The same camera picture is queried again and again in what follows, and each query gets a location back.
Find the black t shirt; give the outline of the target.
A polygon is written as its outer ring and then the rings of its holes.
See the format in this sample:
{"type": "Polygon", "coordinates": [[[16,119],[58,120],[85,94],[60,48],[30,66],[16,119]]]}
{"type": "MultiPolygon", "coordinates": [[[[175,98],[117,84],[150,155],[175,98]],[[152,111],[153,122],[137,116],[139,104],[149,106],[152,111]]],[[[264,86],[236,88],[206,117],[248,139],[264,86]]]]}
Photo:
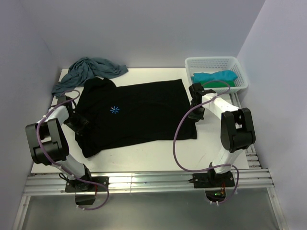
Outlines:
{"type": "Polygon", "coordinates": [[[195,123],[181,119],[190,109],[183,81],[116,86],[109,79],[87,80],[76,112],[89,128],[75,140],[85,158],[102,150],[156,140],[196,139],[195,123]]]}

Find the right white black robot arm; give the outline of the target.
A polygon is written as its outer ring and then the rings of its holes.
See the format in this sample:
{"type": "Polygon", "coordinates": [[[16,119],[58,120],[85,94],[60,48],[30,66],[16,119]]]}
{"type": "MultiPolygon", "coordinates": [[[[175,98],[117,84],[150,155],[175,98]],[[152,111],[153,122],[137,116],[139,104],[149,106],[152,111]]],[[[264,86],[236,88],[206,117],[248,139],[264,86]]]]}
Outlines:
{"type": "Polygon", "coordinates": [[[204,112],[208,109],[221,121],[220,141],[222,144],[218,156],[205,173],[196,174],[194,181],[206,184],[206,187],[218,187],[226,184],[227,187],[235,185],[230,172],[237,157],[255,143],[256,135],[251,111],[248,108],[239,108],[220,98],[214,90],[206,90],[200,83],[194,83],[189,87],[192,97],[188,118],[193,122],[204,119],[204,112]]]}

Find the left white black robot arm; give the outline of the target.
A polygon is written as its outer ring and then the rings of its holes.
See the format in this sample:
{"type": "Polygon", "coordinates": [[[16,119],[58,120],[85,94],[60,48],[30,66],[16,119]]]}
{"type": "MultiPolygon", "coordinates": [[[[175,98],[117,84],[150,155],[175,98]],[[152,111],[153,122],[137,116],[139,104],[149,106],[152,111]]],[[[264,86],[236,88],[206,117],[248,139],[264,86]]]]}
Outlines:
{"type": "Polygon", "coordinates": [[[63,124],[77,136],[89,128],[89,121],[76,112],[76,103],[68,96],[59,97],[40,121],[25,127],[32,160],[35,164],[58,168],[60,179],[73,189],[89,191],[94,180],[89,169],[70,155],[63,124]]]}

